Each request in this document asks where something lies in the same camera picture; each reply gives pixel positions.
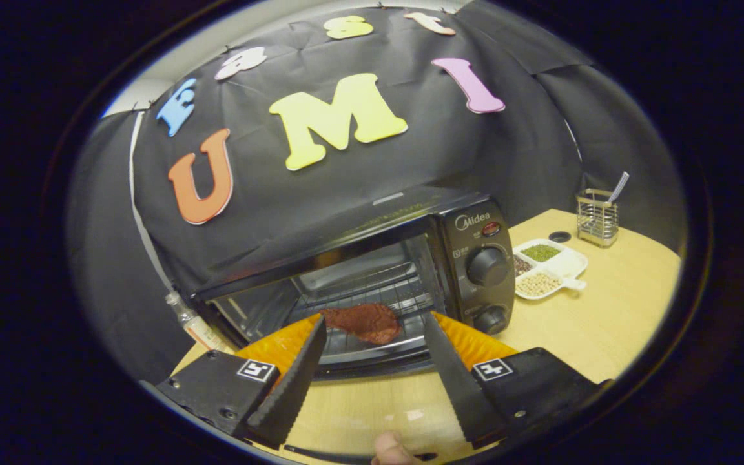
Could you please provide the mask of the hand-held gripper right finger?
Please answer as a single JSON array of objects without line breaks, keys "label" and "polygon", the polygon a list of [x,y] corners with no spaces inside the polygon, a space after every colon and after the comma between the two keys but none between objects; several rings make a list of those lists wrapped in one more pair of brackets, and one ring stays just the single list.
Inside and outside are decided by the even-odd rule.
[{"label": "hand-held gripper right finger", "polygon": [[544,435],[600,390],[544,348],[517,351],[436,312],[424,315],[423,323],[432,362],[474,448]]}]

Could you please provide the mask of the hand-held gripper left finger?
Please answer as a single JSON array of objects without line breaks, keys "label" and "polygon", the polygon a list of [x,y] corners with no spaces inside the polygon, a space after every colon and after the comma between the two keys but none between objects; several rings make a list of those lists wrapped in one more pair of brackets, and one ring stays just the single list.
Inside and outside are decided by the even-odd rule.
[{"label": "hand-held gripper left finger", "polygon": [[326,342],[325,320],[313,315],[233,355],[207,351],[156,389],[226,435],[279,448],[298,418]]}]

